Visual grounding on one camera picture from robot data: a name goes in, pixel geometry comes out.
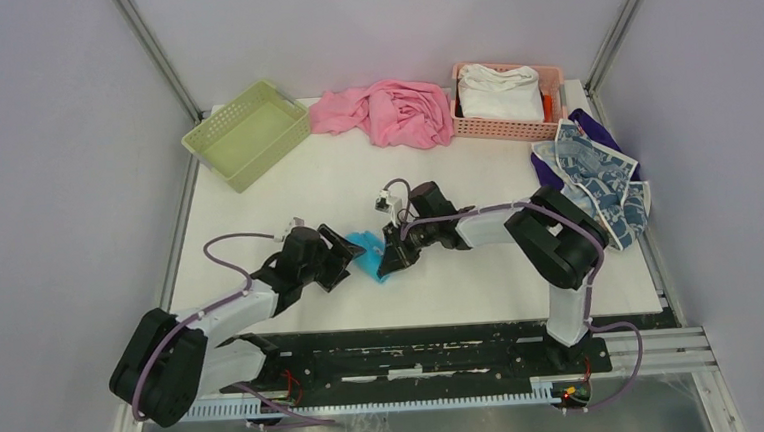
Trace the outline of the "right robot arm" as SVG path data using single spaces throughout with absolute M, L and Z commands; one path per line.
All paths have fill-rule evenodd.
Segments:
M 550 285 L 549 342 L 543 349 L 547 366 L 570 373 L 584 360 L 582 344 L 590 335 L 588 289 L 609 236 L 561 192 L 542 186 L 527 200 L 456 208 L 438 184 L 424 182 L 412 189 L 403 207 L 393 204 L 387 190 L 381 191 L 375 207 L 392 217 L 373 262 L 376 278 L 408 269 L 427 246 L 472 250 L 514 243 Z

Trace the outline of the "blue towel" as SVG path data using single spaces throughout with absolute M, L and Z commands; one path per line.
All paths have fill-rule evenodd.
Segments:
M 356 266 L 375 282 L 384 283 L 389 276 L 379 276 L 377 272 L 384 259 L 385 242 L 370 231 L 349 233 L 345 238 L 364 250 L 362 255 L 354 259 Z

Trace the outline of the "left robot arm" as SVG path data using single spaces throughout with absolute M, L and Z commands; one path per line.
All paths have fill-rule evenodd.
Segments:
M 242 331 L 286 311 L 311 283 L 332 291 L 366 251 L 327 225 L 293 226 L 279 240 L 281 248 L 254 272 L 221 261 L 244 278 L 222 297 L 186 315 L 159 308 L 143 315 L 109 379 L 134 420 L 168 428 L 203 395 L 248 383 L 265 391 L 280 382 L 279 347 Z

